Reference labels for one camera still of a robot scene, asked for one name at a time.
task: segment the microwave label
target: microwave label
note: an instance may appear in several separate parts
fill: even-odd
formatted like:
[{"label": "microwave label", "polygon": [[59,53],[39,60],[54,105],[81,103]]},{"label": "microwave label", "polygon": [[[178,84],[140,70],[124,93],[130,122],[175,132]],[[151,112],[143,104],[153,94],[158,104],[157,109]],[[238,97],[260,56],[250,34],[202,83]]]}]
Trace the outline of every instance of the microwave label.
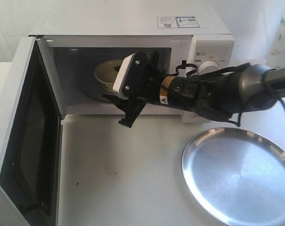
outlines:
[{"label": "microwave label", "polygon": [[162,87],[160,88],[159,92],[159,99],[160,102],[164,105],[169,104],[167,100],[167,89],[169,89],[169,86],[174,78],[176,78],[176,76],[167,76],[162,82]]},{"label": "microwave label", "polygon": [[157,17],[158,28],[178,28],[176,17],[164,16]]},{"label": "microwave label", "polygon": [[158,28],[199,28],[194,16],[159,16]]},{"label": "microwave label", "polygon": [[199,28],[197,19],[194,16],[177,16],[177,25],[179,28]]}]

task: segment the microwave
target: microwave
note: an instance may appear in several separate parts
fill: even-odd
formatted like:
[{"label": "microwave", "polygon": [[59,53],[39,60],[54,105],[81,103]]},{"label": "microwave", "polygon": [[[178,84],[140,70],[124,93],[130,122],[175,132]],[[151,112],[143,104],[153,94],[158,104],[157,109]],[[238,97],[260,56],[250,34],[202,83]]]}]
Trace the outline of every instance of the microwave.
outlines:
[{"label": "microwave", "polygon": [[[174,73],[185,60],[203,74],[227,67],[233,47],[203,0],[59,0],[20,40],[0,96],[0,210],[11,213],[0,222],[56,225],[61,121],[67,114],[124,114],[103,97],[98,65],[156,51],[160,70]],[[142,114],[196,118],[155,105]]]}]

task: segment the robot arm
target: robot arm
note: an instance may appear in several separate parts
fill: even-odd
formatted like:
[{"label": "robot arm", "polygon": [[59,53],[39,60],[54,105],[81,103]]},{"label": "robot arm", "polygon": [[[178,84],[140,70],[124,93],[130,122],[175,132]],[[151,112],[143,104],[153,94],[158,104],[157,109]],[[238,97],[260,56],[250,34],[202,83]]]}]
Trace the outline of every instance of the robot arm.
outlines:
[{"label": "robot arm", "polygon": [[[124,59],[113,86],[116,95],[105,95],[125,112],[120,124],[132,127],[147,103],[228,122],[234,113],[270,109],[277,100],[267,90],[285,97],[285,68],[244,64],[193,75],[196,66],[183,61],[175,74],[167,75],[156,68],[158,58],[157,53],[137,52]],[[186,67],[194,70],[178,77]]]}]

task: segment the white wall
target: white wall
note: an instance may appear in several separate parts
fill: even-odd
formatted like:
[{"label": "white wall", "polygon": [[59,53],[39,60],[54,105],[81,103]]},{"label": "white wall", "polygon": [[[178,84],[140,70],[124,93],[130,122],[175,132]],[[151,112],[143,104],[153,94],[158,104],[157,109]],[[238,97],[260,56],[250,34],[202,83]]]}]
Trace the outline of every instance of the white wall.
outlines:
[{"label": "white wall", "polygon": [[[0,0],[0,61],[11,61],[55,0]],[[209,0],[232,32],[233,59],[263,59],[270,51],[285,9],[285,0]]]}]

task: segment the metal plate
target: metal plate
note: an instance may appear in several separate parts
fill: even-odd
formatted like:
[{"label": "metal plate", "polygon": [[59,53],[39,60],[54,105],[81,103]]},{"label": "metal plate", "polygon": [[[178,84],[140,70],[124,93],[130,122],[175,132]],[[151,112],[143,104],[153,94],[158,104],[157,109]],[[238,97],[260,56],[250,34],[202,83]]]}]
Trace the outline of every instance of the metal plate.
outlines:
[{"label": "metal plate", "polygon": [[210,129],[185,147],[191,193],[230,226],[285,226],[285,151],[255,133]]}]

